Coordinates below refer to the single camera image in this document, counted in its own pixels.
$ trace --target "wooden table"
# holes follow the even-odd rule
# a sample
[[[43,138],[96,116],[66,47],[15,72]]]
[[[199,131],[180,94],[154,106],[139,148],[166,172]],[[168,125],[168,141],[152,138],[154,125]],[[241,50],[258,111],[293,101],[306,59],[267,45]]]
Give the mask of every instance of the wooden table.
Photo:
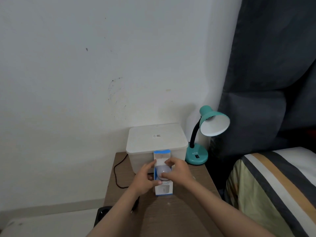
[[[115,155],[104,206],[113,206],[126,190],[116,186],[113,172],[113,167],[125,156],[125,152]],[[204,165],[189,167],[199,183],[220,197]],[[129,157],[115,168],[115,172],[120,186],[131,184],[135,174]],[[123,232],[123,236],[144,237],[223,236],[194,196],[176,184],[173,195],[157,197],[149,191],[140,196],[138,208],[131,213]]]

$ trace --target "white stripe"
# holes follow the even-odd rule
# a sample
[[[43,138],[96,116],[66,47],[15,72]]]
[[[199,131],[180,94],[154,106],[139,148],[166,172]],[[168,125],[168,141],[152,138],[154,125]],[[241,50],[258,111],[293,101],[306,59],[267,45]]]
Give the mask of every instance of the white stripe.
[[[280,197],[286,207],[291,211],[297,221],[301,224],[302,228],[309,236],[315,236],[316,225],[310,219],[310,217],[302,210],[302,208],[296,203],[292,196],[287,192],[284,186],[278,181],[278,179],[253,155],[245,155],[247,159],[257,168],[257,170],[268,181],[276,194]]]
[[[316,186],[316,154],[303,147],[295,147],[283,150],[275,150],[289,163],[299,169],[300,172]]]

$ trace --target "person's left hand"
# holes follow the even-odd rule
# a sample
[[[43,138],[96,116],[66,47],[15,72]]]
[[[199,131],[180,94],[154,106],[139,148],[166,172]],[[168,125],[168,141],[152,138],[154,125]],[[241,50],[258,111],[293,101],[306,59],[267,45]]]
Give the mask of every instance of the person's left hand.
[[[138,195],[143,195],[152,187],[162,184],[161,180],[152,180],[152,177],[147,175],[148,170],[154,167],[155,163],[156,160],[149,164],[143,165],[142,168],[135,175],[130,188],[135,189]]]

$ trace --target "orange stripe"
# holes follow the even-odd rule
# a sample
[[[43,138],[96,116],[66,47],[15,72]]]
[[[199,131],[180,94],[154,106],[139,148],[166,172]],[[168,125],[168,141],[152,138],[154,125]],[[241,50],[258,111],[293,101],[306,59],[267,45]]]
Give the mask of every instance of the orange stripe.
[[[284,186],[288,193],[292,196],[296,203],[302,208],[303,211],[310,217],[316,224],[316,209],[303,195],[303,193],[285,176],[283,173],[264,155],[259,153],[252,154],[256,157]]]

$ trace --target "forearm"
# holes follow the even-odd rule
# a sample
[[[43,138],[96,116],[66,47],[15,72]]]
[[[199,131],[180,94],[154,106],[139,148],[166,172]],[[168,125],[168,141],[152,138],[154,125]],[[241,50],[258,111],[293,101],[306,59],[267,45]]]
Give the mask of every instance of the forearm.
[[[118,236],[137,198],[137,192],[129,187],[87,237]]]
[[[186,183],[185,187],[195,196],[225,237],[274,236],[195,180]]]

